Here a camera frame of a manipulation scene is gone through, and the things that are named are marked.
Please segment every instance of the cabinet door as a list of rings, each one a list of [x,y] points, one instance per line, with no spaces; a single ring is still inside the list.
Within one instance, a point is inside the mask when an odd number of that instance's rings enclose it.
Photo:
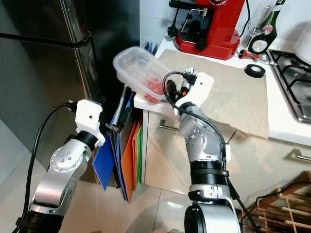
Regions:
[[[178,120],[149,112],[145,183],[188,194],[191,179],[185,140],[180,132],[159,128],[162,119],[166,125],[179,128]],[[226,141],[235,132],[235,129],[228,125],[217,124],[217,126]]]
[[[311,163],[288,158],[294,148],[301,149],[305,156],[310,155],[310,147],[266,140],[239,131],[234,134],[230,144],[230,179],[246,206],[253,203],[257,196],[287,184],[302,171],[311,168]]]

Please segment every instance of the plastic container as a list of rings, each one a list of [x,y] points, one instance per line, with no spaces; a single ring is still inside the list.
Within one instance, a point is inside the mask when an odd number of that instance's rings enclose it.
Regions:
[[[115,56],[113,66],[118,79],[148,101],[156,103],[166,99],[162,80],[172,70],[148,51],[140,47],[126,49]]]

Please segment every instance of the kitchen counter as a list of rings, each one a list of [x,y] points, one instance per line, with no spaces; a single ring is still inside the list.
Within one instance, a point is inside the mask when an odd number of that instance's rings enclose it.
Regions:
[[[174,40],[167,36],[163,38],[155,56],[158,58],[165,49],[178,51],[174,45]],[[272,44],[271,49],[292,52],[291,44],[286,44],[282,40],[276,40],[275,43]],[[255,63],[250,59],[241,60],[237,56],[232,57],[227,61],[202,56],[197,57],[237,68],[245,68],[248,64],[258,64],[263,67],[266,70],[267,80],[269,137],[311,146],[311,124],[300,123],[294,118],[290,106],[285,99],[286,97],[280,89],[272,67],[259,62]],[[160,112],[167,116],[172,114],[172,108],[168,103],[161,102],[152,104],[147,102],[139,94],[134,98],[134,106],[144,110]]]

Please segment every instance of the red coffee machine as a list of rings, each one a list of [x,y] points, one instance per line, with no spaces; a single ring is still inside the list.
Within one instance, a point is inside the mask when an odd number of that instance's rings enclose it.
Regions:
[[[182,52],[213,57],[231,58],[240,43],[235,30],[244,0],[195,0],[197,4],[171,0],[170,7],[190,10],[180,30],[176,29],[176,17],[168,28],[170,37],[175,36]],[[201,20],[193,17],[198,13]]]

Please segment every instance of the wine bottle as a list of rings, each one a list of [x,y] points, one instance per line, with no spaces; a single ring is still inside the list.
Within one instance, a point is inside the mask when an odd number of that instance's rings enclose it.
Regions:
[[[248,46],[248,51],[253,54],[263,54],[266,52],[277,36],[276,19],[284,3],[285,0],[277,0],[270,15],[263,23],[262,33],[252,38]]]

